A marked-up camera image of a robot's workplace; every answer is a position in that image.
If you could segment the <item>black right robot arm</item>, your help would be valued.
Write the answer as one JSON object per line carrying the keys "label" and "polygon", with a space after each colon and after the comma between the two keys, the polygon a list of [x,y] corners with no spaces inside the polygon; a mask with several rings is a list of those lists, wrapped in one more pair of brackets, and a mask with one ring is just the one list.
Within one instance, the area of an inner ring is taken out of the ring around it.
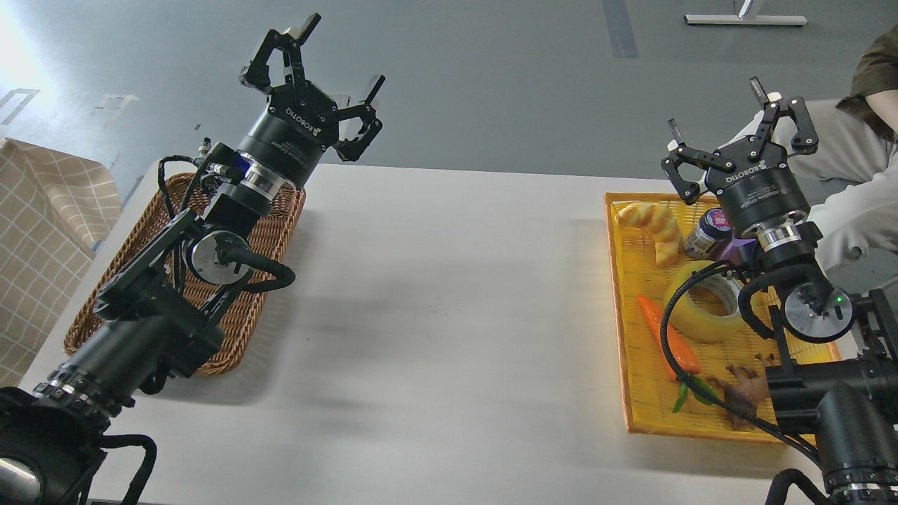
{"label": "black right robot arm", "polygon": [[[660,323],[664,357],[694,393],[805,455],[820,469],[822,489],[795,469],[779,472],[766,502],[782,504],[795,485],[815,504],[894,504],[897,482],[896,319],[882,290],[847,294],[815,259],[822,238],[789,169],[789,154],[808,156],[820,138],[801,97],[751,89],[761,108],[753,134],[705,152],[686,145],[676,122],[662,168],[688,205],[712,193],[738,238],[754,238],[759,256],[700,269],[677,288]],[[739,314],[776,342],[779,365],[765,377],[776,423],[717,399],[677,364],[667,324],[679,299],[705,279],[744,279]]]}

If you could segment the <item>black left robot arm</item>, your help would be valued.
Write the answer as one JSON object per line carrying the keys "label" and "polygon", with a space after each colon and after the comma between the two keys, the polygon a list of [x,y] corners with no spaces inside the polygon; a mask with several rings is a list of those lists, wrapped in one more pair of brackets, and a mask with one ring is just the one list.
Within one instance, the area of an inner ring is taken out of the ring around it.
{"label": "black left robot arm", "polygon": [[158,164],[170,220],[98,291],[102,326],[32,392],[2,389],[2,502],[84,504],[109,450],[145,454],[123,498],[139,502],[157,446],[142,434],[109,435],[110,420],[157,393],[168,377],[189,377],[220,351],[220,328],[246,293],[288,287],[295,272],[253,252],[250,234],[286,185],[304,188],[330,148],[356,162],[381,131],[373,106],[384,84],[373,77],[359,105],[340,108],[306,76],[302,46],[320,22],[271,29],[239,79],[267,106],[237,148],[206,144],[182,204],[174,207]]}

